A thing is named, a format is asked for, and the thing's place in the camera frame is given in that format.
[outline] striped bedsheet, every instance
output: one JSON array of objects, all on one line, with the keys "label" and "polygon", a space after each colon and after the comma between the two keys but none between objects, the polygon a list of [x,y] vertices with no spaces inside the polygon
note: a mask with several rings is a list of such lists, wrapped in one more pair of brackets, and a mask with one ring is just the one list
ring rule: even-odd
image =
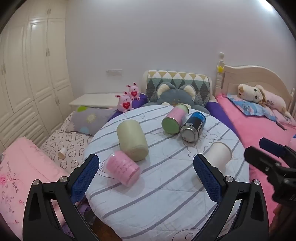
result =
[{"label": "striped bedsheet", "polygon": [[[92,153],[100,159],[100,168],[86,197],[96,216],[123,240],[191,240],[198,233],[217,203],[210,200],[192,161],[216,141],[232,150],[224,175],[249,182],[244,147],[227,126],[205,114],[207,121],[201,137],[188,147],[180,135],[163,132],[161,121],[171,109],[172,106],[147,106],[122,114],[103,126],[84,151],[84,159]],[[107,157],[120,150],[116,128],[127,119],[141,124],[149,147],[149,155],[138,162],[142,169],[140,179],[129,188],[104,173],[103,167]],[[230,228],[239,202],[221,234]]]}]

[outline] pink can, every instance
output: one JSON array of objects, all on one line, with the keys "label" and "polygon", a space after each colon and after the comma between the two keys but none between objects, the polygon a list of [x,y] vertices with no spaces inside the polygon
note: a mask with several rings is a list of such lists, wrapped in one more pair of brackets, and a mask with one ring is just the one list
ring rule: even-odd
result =
[{"label": "pink can", "polygon": [[184,104],[177,104],[162,120],[161,126],[168,134],[177,134],[183,125],[189,109]]},{"label": "pink can", "polygon": [[111,154],[104,165],[105,172],[111,174],[123,185],[130,187],[140,177],[140,167],[130,159],[123,151]]}]

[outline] green can lid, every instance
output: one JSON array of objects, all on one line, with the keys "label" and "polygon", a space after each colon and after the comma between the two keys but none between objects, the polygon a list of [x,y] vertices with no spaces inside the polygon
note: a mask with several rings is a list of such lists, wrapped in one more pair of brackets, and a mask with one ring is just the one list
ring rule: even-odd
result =
[{"label": "green can lid", "polygon": [[161,122],[161,126],[168,134],[177,134],[180,131],[178,122],[173,118],[165,117]]}]

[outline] geometric pattern cushion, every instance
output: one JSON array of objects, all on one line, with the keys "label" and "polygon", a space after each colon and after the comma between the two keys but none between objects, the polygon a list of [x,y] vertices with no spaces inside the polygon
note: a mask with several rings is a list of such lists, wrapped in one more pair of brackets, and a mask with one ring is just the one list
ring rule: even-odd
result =
[{"label": "geometric pattern cushion", "polygon": [[183,85],[192,85],[196,92],[194,103],[205,107],[210,99],[210,82],[207,76],[165,70],[149,70],[147,76],[146,95],[148,102],[157,101],[157,89],[163,82],[169,82],[176,88]]}]

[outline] wall switch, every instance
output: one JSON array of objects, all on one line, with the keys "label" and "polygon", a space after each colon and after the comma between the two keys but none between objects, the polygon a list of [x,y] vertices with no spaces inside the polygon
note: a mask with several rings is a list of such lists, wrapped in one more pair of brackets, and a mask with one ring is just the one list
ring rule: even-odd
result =
[{"label": "wall switch", "polygon": [[109,69],[106,73],[108,76],[122,76],[122,69]]}]

